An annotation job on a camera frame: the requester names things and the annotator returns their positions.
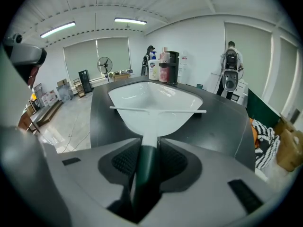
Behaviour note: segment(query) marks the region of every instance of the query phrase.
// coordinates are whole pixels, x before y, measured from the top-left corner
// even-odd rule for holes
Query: white sink
[[[115,107],[164,110],[197,110],[202,99],[185,91],[152,82],[138,82],[111,90],[109,93]],[[144,135],[150,127],[147,112],[118,110],[127,127]],[[157,136],[178,130],[193,113],[161,113],[157,116]]]

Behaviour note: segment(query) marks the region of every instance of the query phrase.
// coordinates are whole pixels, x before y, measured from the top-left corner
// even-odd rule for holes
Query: box
[[[275,135],[281,135],[284,129],[287,129],[289,132],[295,131],[293,124],[284,116],[280,115],[280,121],[274,127]]]
[[[67,80],[66,79],[63,79],[63,80],[57,82],[57,86],[58,87],[62,86],[62,85],[66,85],[66,84],[67,84]]]
[[[29,117],[33,115],[34,109],[33,109],[32,105],[30,105],[26,108],[26,112],[27,112]]]
[[[298,144],[294,141],[295,136],[298,137]],[[291,133],[284,129],[280,141],[276,161],[279,166],[292,172],[303,163],[303,134],[300,131]]]

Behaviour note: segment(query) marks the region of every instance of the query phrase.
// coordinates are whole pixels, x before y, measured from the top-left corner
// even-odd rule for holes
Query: table
[[[131,74],[126,73],[126,74],[114,75],[114,76],[112,76],[112,78],[114,79],[114,82],[115,82],[118,80],[128,79],[128,78],[130,78],[130,76],[131,76]]]
[[[141,135],[132,132],[125,125],[116,110],[109,109],[114,104],[108,92],[117,87],[143,81],[160,83],[142,76],[107,83],[94,89],[90,112],[92,148],[130,138],[142,138]],[[207,110],[207,113],[194,114],[181,128],[162,138],[221,152],[235,158],[254,171],[255,146],[245,107],[196,87],[184,84],[173,87],[202,98],[203,104],[199,110]]]

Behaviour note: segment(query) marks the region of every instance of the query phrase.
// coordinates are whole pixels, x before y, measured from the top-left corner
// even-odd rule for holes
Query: pink bottle
[[[160,82],[168,82],[168,80],[169,80],[168,68],[167,67],[160,67],[159,81]]]
[[[166,52],[167,47],[163,47],[163,51],[160,54],[160,75],[159,75],[159,81],[160,82],[168,82],[169,80],[169,69],[165,65],[165,63],[169,63],[169,53]]]

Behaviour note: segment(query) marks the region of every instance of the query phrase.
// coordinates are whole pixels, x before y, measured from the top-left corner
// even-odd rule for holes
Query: striped cloth
[[[260,145],[255,148],[256,168],[262,169],[275,157],[280,145],[280,139],[278,135],[275,136],[272,128],[267,128],[257,120],[253,120],[251,125],[257,131],[257,138],[260,141]]]

